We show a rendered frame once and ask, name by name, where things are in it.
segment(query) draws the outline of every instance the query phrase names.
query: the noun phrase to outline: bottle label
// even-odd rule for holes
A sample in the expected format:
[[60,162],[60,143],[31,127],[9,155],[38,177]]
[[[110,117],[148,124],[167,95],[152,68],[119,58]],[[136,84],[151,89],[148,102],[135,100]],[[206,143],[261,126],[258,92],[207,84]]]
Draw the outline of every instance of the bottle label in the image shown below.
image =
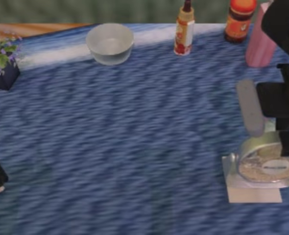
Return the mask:
[[289,169],[287,160],[271,160],[262,165],[262,171],[268,175],[282,174]]
[[237,21],[228,15],[225,32],[232,38],[243,38],[249,31],[250,22],[251,20]]
[[175,48],[176,54],[188,54],[191,51],[193,43],[193,27],[194,21],[184,22],[177,19]]

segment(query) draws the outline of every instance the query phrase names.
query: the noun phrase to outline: clear plastic bowl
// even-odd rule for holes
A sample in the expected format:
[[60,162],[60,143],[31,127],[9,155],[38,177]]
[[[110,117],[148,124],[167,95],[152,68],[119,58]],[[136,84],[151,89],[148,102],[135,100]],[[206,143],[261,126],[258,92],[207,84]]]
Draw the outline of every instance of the clear plastic bowl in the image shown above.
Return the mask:
[[97,62],[104,65],[118,65],[130,56],[134,35],[122,24],[106,23],[89,31],[86,44]]

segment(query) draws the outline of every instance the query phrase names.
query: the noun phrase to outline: flower pot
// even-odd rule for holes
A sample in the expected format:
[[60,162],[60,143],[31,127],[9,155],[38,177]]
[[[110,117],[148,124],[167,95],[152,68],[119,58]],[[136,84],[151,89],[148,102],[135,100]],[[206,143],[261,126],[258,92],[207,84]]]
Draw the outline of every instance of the flower pot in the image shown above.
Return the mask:
[[12,60],[11,63],[7,63],[4,68],[4,75],[0,75],[0,89],[8,91],[11,89],[12,85],[20,75],[19,68],[15,62]]

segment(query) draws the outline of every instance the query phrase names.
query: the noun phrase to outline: pink bottle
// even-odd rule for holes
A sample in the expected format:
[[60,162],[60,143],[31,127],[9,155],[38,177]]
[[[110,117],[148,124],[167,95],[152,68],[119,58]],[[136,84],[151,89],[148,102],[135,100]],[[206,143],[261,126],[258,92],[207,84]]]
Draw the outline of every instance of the pink bottle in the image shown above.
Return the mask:
[[257,19],[246,51],[246,62],[250,67],[265,67],[271,62],[276,49],[273,42],[261,29],[262,18],[273,0],[260,4]]

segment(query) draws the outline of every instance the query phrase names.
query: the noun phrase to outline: blue tablecloth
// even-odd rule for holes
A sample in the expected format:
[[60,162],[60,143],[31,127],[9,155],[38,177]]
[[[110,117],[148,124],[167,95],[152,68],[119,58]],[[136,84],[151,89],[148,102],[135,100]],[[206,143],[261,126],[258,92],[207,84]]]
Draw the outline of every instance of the blue tablecloth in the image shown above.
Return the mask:
[[23,40],[0,91],[0,235],[289,234],[289,188],[282,204],[229,204],[221,167],[248,137],[236,82],[281,81],[289,57],[248,68],[247,42],[219,25],[178,57],[173,25],[128,26],[135,47],[114,67],[89,57],[91,26]]

